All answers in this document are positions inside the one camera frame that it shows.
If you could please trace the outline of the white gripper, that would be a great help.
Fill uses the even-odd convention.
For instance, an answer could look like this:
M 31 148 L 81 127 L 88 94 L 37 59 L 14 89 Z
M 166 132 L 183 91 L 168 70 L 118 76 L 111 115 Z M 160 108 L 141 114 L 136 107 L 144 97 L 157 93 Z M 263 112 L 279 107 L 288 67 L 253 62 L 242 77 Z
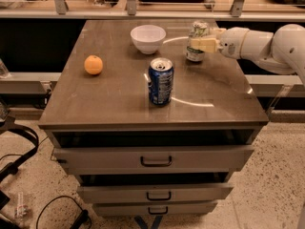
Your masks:
M 241 49 L 249 29 L 234 27 L 231 29 L 210 28 L 209 36 L 216 38 L 196 37 L 189 40 L 190 46 L 199 51 L 215 53 L 219 51 L 226 57 L 233 59 L 241 58 Z

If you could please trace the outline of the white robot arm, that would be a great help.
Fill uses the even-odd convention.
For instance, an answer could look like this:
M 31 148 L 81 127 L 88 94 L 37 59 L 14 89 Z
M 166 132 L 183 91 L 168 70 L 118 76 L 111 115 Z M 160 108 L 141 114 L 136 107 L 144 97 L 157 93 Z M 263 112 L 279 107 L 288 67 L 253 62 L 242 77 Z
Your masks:
M 245 59 L 277 74 L 296 73 L 305 85 L 305 28 L 287 24 L 275 33 L 248 28 L 210 28 L 210 34 L 190 39 L 195 50 Z

